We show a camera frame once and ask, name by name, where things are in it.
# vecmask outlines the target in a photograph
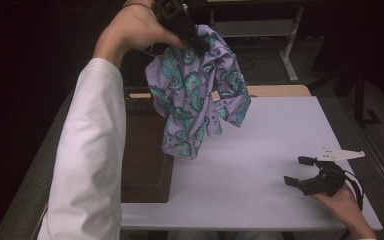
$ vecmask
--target brown tray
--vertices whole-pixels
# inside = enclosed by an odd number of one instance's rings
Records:
[[[126,146],[124,149],[121,202],[168,201],[173,159],[161,150],[166,118],[159,115],[150,97],[132,98],[148,88],[126,88]]]

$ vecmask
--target person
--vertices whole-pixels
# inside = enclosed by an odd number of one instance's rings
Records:
[[[154,43],[186,43],[157,21],[153,0],[128,0],[99,37],[93,58],[80,73],[61,133],[48,211],[38,239],[118,240],[121,163],[126,112],[120,66],[130,49]],[[375,238],[346,188],[315,199],[327,206],[357,238]]]

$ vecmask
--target perforated brown surface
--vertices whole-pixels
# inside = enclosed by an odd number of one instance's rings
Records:
[[[173,156],[161,150],[166,118],[149,98],[126,98],[127,130],[122,169],[122,202],[167,202]]]

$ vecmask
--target folded garment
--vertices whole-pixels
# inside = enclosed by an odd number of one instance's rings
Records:
[[[193,48],[168,47],[146,68],[154,107],[168,116],[163,152],[181,158],[196,158],[204,135],[221,135],[219,118],[240,127],[251,99],[235,54],[210,27],[197,26],[198,35],[209,44],[205,56]],[[213,100],[217,91],[220,99]]]

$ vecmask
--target gray floor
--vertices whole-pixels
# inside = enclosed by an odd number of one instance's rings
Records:
[[[278,55],[284,40],[250,39],[235,43],[245,79],[250,85],[291,84]],[[254,48],[241,48],[249,43],[258,42]],[[295,43],[291,62],[299,77],[298,84],[309,85],[323,76],[311,71],[322,39],[307,39]],[[364,161],[352,160],[350,164],[366,189],[380,222],[384,227],[384,96],[370,83],[366,84],[365,106],[375,111],[382,121],[379,125],[368,125],[362,129],[353,118],[353,94],[348,97],[336,97],[333,87],[336,80],[315,89],[325,114],[343,149],[363,150]],[[70,96],[61,107],[55,122],[44,140],[42,147],[26,175],[14,201],[8,210],[1,226],[0,239],[31,239],[46,207],[56,146],[59,140],[62,123],[70,103]],[[341,232],[294,233],[297,240],[339,239]],[[146,232],[133,232],[132,239],[146,238]],[[384,239],[384,229],[378,233]]]

